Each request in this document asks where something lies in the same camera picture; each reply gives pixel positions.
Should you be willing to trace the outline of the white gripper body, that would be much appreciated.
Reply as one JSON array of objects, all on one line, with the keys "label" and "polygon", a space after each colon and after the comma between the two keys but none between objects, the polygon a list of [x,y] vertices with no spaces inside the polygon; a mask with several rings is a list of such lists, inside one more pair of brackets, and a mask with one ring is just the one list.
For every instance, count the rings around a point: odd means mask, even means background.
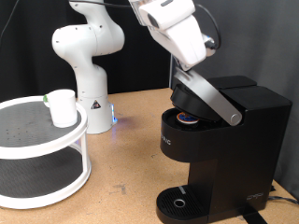
[{"label": "white gripper body", "polygon": [[184,71],[192,69],[206,58],[206,46],[194,16],[166,30],[149,28],[152,38],[170,52]]}]

